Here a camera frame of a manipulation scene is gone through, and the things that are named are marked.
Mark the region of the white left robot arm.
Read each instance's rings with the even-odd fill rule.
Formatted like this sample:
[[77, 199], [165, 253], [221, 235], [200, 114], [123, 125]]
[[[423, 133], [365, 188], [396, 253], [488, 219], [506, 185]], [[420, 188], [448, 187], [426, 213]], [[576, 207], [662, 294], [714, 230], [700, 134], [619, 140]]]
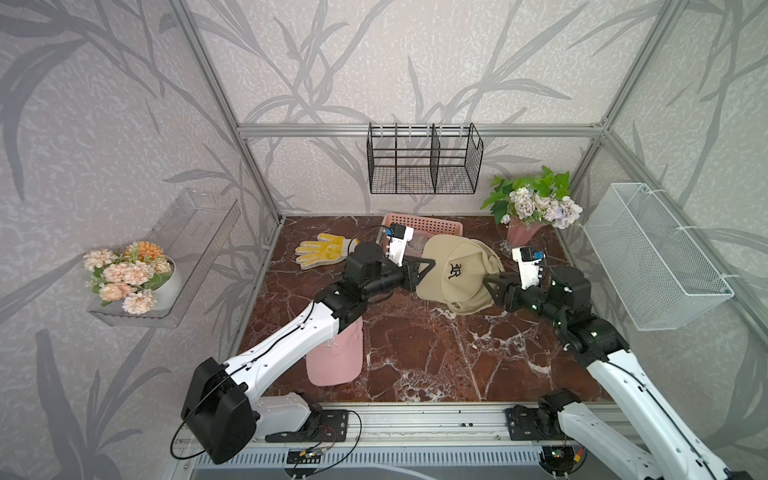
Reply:
[[210, 357], [194, 370], [181, 410], [186, 426], [216, 464], [232, 459], [257, 431], [263, 393], [285, 371], [357, 321], [371, 299], [397, 289], [413, 292], [436, 261], [392, 260], [364, 243], [345, 260], [343, 273], [321, 289], [294, 320], [247, 352], [223, 363]]

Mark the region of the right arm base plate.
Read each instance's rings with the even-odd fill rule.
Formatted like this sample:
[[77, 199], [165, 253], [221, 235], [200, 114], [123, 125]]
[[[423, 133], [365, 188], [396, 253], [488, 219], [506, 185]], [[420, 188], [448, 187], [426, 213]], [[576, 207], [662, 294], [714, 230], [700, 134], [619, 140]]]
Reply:
[[557, 412], [542, 407], [514, 405], [504, 410], [512, 441], [569, 441], [558, 422]]

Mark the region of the pink baseball cap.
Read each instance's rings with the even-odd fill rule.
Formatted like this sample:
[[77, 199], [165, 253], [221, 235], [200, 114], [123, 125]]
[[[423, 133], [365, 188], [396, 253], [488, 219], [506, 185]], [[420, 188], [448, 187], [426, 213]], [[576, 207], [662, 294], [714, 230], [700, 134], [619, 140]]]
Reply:
[[313, 385], [341, 385], [360, 375], [364, 357], [363, 325], [363, 319], [358, 318], [343, 332], [306, 355], [306, 371]]

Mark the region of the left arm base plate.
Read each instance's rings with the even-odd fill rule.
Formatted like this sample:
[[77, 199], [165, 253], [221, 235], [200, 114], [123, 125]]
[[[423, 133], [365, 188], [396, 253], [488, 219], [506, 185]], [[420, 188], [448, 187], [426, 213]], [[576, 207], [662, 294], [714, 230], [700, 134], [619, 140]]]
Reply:
[[350, 410], [314, 411], [295, 432], [279, 432], [265, 437], [267, 443], [336, 443], [345, 442]]

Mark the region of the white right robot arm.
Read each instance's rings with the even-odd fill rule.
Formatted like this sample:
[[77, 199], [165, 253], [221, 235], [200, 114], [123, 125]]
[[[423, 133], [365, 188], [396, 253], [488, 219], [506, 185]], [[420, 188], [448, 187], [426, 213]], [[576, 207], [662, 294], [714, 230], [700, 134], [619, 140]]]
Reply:
[[547, 288], [521, 275], [488, 275], [483, 284], [507, 312], [529, 310], [551, 323], [556, 337], [610, 395], [640, 444], [598, 418], [579, 397], [560, 389], [535, 408], [506, 410], [512, 439], [573, 440], [621, 479], [747, 479], [729, 468], [689, 428], [648, 378], [628, 342], [592, 311], [591, 284], [575, 267], [557, 266]]

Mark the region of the beige baseball cap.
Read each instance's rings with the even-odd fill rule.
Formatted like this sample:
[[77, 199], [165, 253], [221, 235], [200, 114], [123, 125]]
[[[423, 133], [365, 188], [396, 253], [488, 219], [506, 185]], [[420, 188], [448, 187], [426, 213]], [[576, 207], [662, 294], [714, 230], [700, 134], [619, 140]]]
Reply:
[[422, 259], [435, 262], [416, 288], [416, 295], [469, 315], [494, 305], [483, 281], [504, 271], [500, 257], [485, 243], [454, 235], [435, 235], [424, 246]]

